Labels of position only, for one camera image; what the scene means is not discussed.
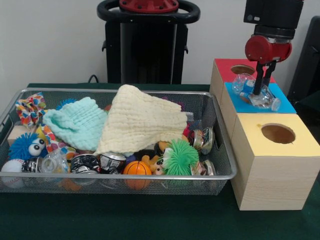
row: white wall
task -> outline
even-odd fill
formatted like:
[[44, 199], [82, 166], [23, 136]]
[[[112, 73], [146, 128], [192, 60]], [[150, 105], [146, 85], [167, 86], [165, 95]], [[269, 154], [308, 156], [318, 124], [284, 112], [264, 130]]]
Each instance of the white wall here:
[[[0, 0], [0, 112], [28, 83], [80, 83], [96, 74], [106, 81], [101, 0]], [[209, 84], [214, 58], [245, 58], [254, 25], [243, 23], [246, 0], [191, 0], [201, 18], [190, 24], [185, 84]], [[310, 20], [320, 15], [320, 1], [306, 0], [293, 53], [278, 64], [274, 77], [289, 89]]]

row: orange basketball ball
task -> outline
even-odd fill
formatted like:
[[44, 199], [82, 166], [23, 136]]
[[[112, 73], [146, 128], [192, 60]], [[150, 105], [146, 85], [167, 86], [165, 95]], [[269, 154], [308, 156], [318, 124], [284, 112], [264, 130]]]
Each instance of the orange basketball ball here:
[[[152, 175], [147, 164], [142, 161], [130, 162], [123, 170], [123, 174], [127, 175]], [[144, 179], [126, 179], [126, 185], [134, 190], [141, 190], [150, 184], [150, 180]]]

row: clear plastic item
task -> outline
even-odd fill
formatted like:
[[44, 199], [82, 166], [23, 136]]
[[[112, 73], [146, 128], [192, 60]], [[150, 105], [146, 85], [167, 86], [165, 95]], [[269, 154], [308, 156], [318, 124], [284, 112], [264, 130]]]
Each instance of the clear plastic item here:
[[56, 174], [68, 173], [69, 165], [66, 155], [59, 148], [48, 153], [40, 163], [39, 172]]
[[275, 112], [278, 111], [281, 101], [272, 94], [266, 85], [262, 85], [259, 95], [253, 94], [255, 81], [256, 79], [250, 74], [238, 74], [232, 83], [232, 91], [236, 95], [248, 99], [249, 102], [257, 108], [271, 109]]
[[260, 109], [271, 109], [272, 111], [278, 111], [281, 105], [279, 98], [276, 98], [266, 85], [263, 85], [259, 95], [251, 93], [248, 96], [253, 106]]

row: blue fuzzy ball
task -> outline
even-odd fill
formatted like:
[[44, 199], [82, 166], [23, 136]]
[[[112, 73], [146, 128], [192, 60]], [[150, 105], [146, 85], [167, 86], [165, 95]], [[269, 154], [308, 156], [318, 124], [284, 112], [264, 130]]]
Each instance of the blue fuzzy ball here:
[[[29, 153], [29, 146], [33, 144], [33, 141], [38, 138], [38, 134], [36, 133], [25, 133], [18, 137], [14, 143], [11, 145], [9, 149], [9, 159], [22, 159], [29, 160], [33, 158]], [[45, 157], [48, 154], [46, 148], [41, 151], [40, 156]]]
[[67, 98], [65, 100], [60, 101], [60, 105], [58, 105], [55, 109], [56, 110], [60, 110], [62, 109], [62, 107], [66, 104], [73, 104], [74, 102], [76, 102], [77, 100], [74, 98]]

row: wire mesh basket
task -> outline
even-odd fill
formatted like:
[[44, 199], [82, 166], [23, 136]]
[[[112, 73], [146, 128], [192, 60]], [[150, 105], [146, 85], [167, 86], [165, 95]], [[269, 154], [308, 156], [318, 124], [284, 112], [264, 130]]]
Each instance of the wire mesh basket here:
[[[27, 88], [18, 92], [0, 117], [0, 168], [8, 160], [7, 138], [15, 123], [20, 121], [15, 108], [18, 99], [25, 99], [42, 92], [47, 109], [55, 109], [60, 101], [68, 98], [95, 99], [100, 108], [112, 103], [116, 90]], [[214, 176], [176, 175], [123, 175], [123, 174], [73, 174], [73, 173], [27, 173], [0, 172], [0, 193], [78, 193], [78, 194], [153, 194], [153, 195], [218, 195], [227, 180], [237, 172], [234, 153], [225, 124], [214, 96], [207, 92], [144, 91], [152, 96], [184, 104], [185, 112], [193, 113], [190, 129], [213, 127], [215, 141], [208, 155], [200, 161], [212, 161]], [[18, 181], [23, 187], [10, 188], [2, 180]], [[132, 185], [143, 189], [131, 189]]]

